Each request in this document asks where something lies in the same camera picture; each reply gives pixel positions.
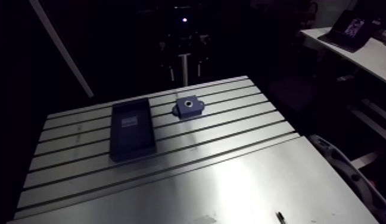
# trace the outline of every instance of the aluminum table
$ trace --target aluminum table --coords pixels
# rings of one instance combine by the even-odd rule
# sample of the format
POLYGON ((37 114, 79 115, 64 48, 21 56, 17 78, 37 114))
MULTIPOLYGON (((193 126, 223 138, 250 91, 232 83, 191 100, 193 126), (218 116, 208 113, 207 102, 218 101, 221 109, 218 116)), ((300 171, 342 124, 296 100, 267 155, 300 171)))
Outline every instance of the aluminum table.
POLYGON ((11 223, 376 223, 247 76, 142 97, 49 115, 11 223), (113 163, 111 106, 142 97, 158 152, 113 163))

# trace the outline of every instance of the circular hole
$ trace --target circular hole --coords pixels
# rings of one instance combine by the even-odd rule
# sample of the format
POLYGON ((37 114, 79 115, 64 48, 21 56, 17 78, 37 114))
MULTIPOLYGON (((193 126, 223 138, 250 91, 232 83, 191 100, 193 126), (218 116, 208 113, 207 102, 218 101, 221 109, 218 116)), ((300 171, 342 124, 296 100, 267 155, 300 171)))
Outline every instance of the circular hole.
POLYGON ((187 100, 187 101, 185 101, 185 106, 192 107, 193 106, 193 102, 187 100))

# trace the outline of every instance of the dark wall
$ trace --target dark wall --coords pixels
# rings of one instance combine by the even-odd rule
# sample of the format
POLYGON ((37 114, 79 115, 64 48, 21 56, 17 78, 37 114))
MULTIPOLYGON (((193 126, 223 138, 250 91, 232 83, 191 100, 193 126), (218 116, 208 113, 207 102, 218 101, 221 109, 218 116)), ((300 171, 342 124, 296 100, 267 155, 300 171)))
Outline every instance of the dark wall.
POLYGON ((1 1, 1 222, 12 219, 46 115, 90 103, 29 2, 1 1))

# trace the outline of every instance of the small blue block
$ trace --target small blue block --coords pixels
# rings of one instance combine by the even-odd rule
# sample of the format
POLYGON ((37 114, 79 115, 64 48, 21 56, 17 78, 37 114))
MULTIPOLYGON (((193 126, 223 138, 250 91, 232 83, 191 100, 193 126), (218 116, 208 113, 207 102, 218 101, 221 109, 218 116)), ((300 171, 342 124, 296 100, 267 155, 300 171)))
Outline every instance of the small blue block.
POLYGON ((201 115, 204 110, 204 103, 197 97, 183 97, 176 100, 176 105, 172 108, 172 113, 180 119, 201 115))

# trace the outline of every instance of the dark blue box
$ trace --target dark blue box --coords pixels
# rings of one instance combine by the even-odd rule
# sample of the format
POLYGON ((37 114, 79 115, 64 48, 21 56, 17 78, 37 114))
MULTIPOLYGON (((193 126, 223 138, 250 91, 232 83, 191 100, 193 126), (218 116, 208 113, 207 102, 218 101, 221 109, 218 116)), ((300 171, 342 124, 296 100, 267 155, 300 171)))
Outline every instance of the dark blue box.
POLYGON ((110 158, 118 162, 155 152, 155 138, 148 99, 113 105, 110 158))
POLYGON ((183 97, 176 100, 176 105, 172 108, 172 113, 180 119, 188 119, 201 115, 204 110, 204 103, 199 101, 195 95, 183 97))

